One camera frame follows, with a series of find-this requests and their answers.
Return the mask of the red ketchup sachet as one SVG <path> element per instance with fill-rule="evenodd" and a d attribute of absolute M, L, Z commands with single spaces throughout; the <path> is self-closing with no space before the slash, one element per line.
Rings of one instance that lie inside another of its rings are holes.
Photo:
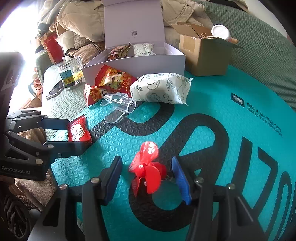
<path fill-rule="evenodd" d="M 90 132 L 86 125 L 85 115 L 81 115 L 67 124 L 69 142 L 89 142 L 92 143 Z"/>

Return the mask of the red plastic propeller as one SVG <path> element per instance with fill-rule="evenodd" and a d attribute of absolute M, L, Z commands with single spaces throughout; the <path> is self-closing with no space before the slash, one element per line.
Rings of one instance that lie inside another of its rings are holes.
<path fill-rule="evenodd" d="M 164 164 L 156 162 L 159 156 L 158 146 L 151 141 L 146 141 L 140 146 L 128 170 L 135 174 L 132 181 L 132 190 L 134 196 L 137 196 L 140 190 L 141 181 L 146 186 L 147 194 L 155 193 L 163 180 L 167 177 L 167 168 Z"/>

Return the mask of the red fortune-god snack pack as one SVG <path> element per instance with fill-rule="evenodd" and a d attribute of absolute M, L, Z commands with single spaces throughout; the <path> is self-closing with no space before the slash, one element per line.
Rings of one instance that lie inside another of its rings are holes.
<path fill-rule="evenodd" d="M 86 100 L 86 106 L 89 107 L 99 100 L 103 99 L 104 96 L 108 93 L 106 89 L 99 88 L 98 86 L 90 86 L 85 84 L 84 87 L 84 97 Z"/>
<path fill-rule="evenodd" d="M 95 86 L 108 93 L 130 93 L 130 86 L 137 79 L 131 74 L 104 64 L 95 78 Z"/>

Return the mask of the brown gold snack pack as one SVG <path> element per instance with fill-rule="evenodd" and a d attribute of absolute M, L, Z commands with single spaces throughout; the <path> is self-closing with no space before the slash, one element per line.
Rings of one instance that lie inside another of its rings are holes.
<path fill-rule="evenodd" d="M 118 46 L 112 49 L 109 55 L 107 56 L 107 60 L 110 61 L 127 57 L 130 48 L 131 44 L 129 43 L 127 45 Z"/>

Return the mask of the white bread-print snack pack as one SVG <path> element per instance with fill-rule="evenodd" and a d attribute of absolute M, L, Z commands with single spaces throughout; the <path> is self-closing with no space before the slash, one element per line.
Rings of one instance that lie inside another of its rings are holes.
<path fill-rule="evenodd" d="M 134 56 L 154 55 L 154 47 L 152 43 L 134 44 L 133 51 L 134 51 Z"/>
<path fill-rule="evenodd" d="M 134 101 L 185 104 L 193 78 L 177 73 L 145 74 L 130 86 Z"/>

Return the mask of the smartphone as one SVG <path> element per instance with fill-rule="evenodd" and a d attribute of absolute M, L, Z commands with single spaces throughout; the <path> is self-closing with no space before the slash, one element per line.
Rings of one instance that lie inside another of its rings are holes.
<path fill-rule="evenodd" d="M 62 80 L 60 80 L 48 93 L 46 100 L 52 99 L 58 96 L 64 90 L 64 85 Z"/>

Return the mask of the clear plastic jar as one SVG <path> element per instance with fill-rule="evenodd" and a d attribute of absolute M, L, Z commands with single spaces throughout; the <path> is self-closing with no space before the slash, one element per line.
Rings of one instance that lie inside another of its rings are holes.
<path fill-rule="evenodd" d="M 73 58 L 58 66 L 58 72 L 66 90 L 71 90 L 77 85 L 85 82 L 82 67 L 83 65 L 80 57 Z"/>

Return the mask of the red paper bag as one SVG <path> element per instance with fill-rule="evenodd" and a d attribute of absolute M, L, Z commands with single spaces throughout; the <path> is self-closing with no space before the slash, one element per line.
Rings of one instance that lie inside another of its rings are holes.
<path fill-rule="evenodd" d="M 58 64 L 62 62 L 64 56 L 61 46 L 57 43 L 57 34 L 55 32 L 47 32 L 42 37 L 38 37 L 42 46 L 48 53 L 52 64 Z"/>

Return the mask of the teal foam mat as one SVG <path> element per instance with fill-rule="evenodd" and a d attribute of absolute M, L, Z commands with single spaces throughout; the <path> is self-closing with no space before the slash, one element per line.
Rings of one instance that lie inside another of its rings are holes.
<path fill-rule="evenodd" d="M 268 87 L 229 67 L 224 76 L 195 77 L 186 104 L 142 103 L 121 122 L 107 124 L 110 106 L 82 111 L 94 135 L 82 155 L 52 165 L 57 182 L 84 184 L 121 156 L 112 201 L 102 209 L 111 240 L 184 240 L 192 208 L 171 179 L 149 195 L 133 195 L 128 167 L 145 141 L 158 145 L 167 167 L 179 156 L 217 185 L 233 183 L 268 240 L 295 240 L 295 112 Z"/>

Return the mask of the brown striped pillow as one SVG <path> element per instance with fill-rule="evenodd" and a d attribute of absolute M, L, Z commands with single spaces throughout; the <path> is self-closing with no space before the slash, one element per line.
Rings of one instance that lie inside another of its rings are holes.
<path fill-rule="evenodd" d="M 74 33 L 74 48 L 66 52 L 66 56 L 71 58 L 80 57 L 82 65 L 85 66 L 94 57 L 105 50 L 105 42 L 92 42 Z"/>

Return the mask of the beige puffer jacket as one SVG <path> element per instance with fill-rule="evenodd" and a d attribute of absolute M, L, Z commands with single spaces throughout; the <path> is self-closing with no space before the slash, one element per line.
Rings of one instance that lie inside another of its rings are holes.
<path fill-rule="evenodd" d="M 195 1 L 160 1 L 166 42 L 178 45 L 180 35 L 171 26 L 178 22 L 191 23 L 211 29 L 213 23 L 205 6 Z M 53 21 L 92 42 L 104 40 L 104 6 L 102 1 L 45 1 L 41 8 L 37 29 L 42 37 L 51 29 Z"/>

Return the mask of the lavender open gift box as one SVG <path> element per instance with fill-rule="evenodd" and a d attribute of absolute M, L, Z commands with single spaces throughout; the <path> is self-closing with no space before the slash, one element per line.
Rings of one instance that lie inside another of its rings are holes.
<path fill-rule="evenodd" d="M 103 65 L 141 77 L 145 74 L 184 75 L 185 55 L 166 43 L 159 1 L 103 1 L 105 50 L 82 69 L 95 84 Z"/>

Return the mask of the small brown cardboard box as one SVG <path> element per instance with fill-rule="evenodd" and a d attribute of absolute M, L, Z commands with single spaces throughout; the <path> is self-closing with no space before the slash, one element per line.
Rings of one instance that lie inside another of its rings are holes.
<path fill-rule="evenodd" d="M 195 24 L 173 24 L 180 34 L 179 50 L 185 54 L 185 69 L 195 76 L 225 75 L 238 40 L 214 38 L 211 29 Z"/>

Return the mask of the green sofa cover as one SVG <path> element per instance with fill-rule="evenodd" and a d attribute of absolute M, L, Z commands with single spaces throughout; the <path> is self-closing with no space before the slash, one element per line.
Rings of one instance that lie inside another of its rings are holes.
<path fill-rule="evenodd" d="M 262 213 L 295 195 L 295 46 L 242 11 L 214 3 L 206 11 L 239 38 L 224 76 L 193 78 L 186 104 L 143 103 L 119 123 L 104 121 L 107 107 L 87 107 L 84 88 L 45 101 L 53 118 L 85 115 L 94 144 L 81 156 L 56 159 L 58 183 L 83 184 L 116 155 L 130 164 L 141 143 L 159 147 L 166 165 L 179 155 L 217 185 L 235 184 Z"/>

